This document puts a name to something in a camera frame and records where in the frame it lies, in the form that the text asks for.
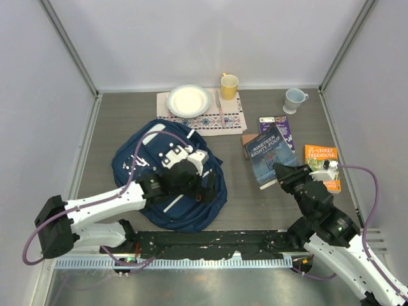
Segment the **blue Nineteen Eighty-Four book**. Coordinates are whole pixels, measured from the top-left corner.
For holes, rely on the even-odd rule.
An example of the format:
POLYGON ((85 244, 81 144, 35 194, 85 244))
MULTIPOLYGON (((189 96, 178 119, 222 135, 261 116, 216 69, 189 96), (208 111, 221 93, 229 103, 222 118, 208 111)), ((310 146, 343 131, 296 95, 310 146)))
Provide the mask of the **blue Nineteen Eighty-Four book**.
POLYGON ((299 166, 295 153, 289 148, 279 128, 270 127, 247 144, 249 160, 252 164, 259 189, 263 190, 277 182, 273 165, 299 166))

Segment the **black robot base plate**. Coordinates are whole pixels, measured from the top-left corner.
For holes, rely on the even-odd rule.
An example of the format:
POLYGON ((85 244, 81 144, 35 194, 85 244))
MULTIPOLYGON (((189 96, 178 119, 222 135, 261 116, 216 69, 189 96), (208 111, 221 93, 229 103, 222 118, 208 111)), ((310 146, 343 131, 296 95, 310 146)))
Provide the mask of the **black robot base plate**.
POLYGON ((202 231, 140 231, 129 241, 108 249, 112 254, 139 255, 142 259, 230 259, 239 252, 242 259, 282 259, 284 253, 306 250, 301 241, 288 232, 275 230, 202 231))

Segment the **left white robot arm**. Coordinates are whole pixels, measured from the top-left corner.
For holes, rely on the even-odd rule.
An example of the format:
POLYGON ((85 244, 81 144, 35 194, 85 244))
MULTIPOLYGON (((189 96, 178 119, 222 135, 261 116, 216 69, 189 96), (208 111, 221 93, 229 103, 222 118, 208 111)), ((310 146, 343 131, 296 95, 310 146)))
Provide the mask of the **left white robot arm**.
POLYGON ((34 221, 43 257, 58 258, 75 247, 89 246, 97 233, 102 234, 103 241, 109 241, 110 230, 99 224, 107 217, 143 210, 173 196, 210 203, 216 196, 215 176, 203 169, 203 161, 188 157, 166 165, 162 173, 144 174, 103 194, 69 201, 61 196, 49 198, 34 221))

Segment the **navy blue student backpack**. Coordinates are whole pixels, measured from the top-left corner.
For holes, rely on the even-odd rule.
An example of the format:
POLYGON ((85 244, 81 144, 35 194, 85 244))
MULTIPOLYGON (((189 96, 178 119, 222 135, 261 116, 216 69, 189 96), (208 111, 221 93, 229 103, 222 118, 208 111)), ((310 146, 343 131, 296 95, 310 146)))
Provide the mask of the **navy blue student backpack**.
POLYGON ((169 135, 161 133, 145 138, 139 150, 136 150, 142 136, 155 129, 177 135, 192 146, 208 152, 208 161, 204 165, 203 176, 212 171, 216 175, 215 188, 217 197, 211 203, 200 203, 187 196, 181 198, 172 196, 157 204, 147 205, 141 213, 153 224, 166 230, 183 233, 197 233, 204 230, 217 217, 227 202, 228 192, 221 165, 222 161, 214 156, 204 138, 195 130, 180 123, 164 119, 156 119, 146 124, 135 133, 116 152, 112 159, 113 177, 116 186, 126 185, 130 175, 133 180, 140 179, 148 173, 159 174, 163 170, 161 160, 165 154, 182 142, 169 135))

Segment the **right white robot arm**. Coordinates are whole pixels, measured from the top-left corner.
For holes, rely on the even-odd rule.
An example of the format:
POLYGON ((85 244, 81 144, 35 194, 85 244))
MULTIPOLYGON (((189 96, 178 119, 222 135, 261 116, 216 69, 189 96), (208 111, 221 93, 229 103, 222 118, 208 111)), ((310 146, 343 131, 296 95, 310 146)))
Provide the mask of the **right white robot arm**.
POLYGON ((310 166, 273 166, 280 187, 293 195, 302 213, 288 229, 288 244, 323 261, 360 299, 362 305, 407 305, 407 286, 381 262, 367 243, 367 229, 334 205, 323 184, 341 168, 325 161, 318 171, 310 166))

